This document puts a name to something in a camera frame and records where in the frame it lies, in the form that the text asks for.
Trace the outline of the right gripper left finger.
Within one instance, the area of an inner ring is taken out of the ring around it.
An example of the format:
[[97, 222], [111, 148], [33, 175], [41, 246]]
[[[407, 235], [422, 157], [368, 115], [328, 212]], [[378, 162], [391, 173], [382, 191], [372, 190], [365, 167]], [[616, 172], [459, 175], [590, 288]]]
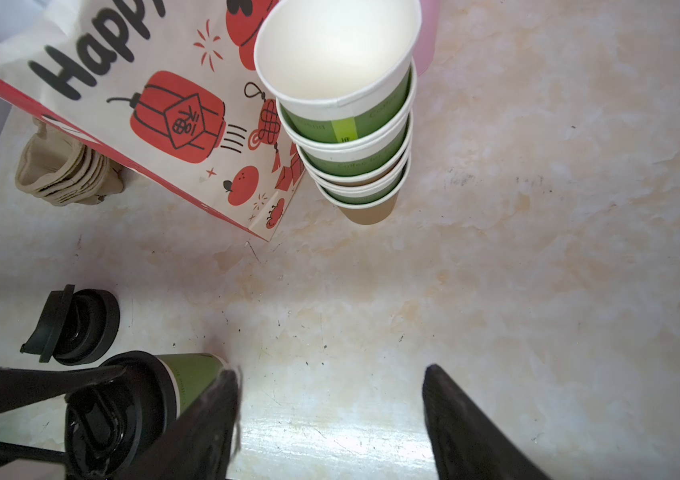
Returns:
[[238, 376], [222, 369], [118, 479], [225, 479], [239, 410]]

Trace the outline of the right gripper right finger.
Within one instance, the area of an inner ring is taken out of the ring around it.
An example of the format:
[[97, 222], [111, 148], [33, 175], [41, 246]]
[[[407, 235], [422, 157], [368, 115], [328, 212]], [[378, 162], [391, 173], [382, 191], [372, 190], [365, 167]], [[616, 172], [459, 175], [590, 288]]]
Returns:
[[546, 479], [437, 364], [422, 385], [425, 425], [440, 479]]

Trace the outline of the stack of black lids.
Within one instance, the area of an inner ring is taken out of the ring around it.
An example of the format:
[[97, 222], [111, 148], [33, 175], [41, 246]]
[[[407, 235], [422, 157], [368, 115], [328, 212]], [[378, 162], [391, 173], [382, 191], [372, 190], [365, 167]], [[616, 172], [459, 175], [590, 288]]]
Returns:
[[102, 358], [120, 326], [117, 298], [102, 289], [76, 290], [72, 284], [50, 292], [38, 323], [20, 348], [41, 363], [76, 366]]

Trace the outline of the white red paper bag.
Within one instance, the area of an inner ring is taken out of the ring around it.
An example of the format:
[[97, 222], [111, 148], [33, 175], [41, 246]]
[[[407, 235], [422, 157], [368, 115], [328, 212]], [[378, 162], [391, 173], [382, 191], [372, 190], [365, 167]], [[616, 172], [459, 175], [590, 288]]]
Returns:
[[0, 98], [273, 236], [303, 175], [254, 64], [271, 1], [0, 1]]

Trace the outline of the stack of paper cups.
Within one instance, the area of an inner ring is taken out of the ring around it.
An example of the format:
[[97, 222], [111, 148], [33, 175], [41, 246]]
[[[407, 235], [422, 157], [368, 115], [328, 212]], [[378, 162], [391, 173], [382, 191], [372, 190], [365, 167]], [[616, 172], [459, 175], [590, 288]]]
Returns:
[[410, 172], [417, 1], [283, 1], [256, 71], [320, 193], [356, 224], [393, 211]]

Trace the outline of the pink straw holder cup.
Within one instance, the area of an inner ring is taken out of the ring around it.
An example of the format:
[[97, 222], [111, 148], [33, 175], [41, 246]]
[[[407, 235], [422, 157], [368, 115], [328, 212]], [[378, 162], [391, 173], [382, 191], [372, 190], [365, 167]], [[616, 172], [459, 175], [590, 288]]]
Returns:
[[433, 62], [441, 12], [441, 0], [421, 0], [422, 24], [414, 49], [417, 74], [422, 76]]

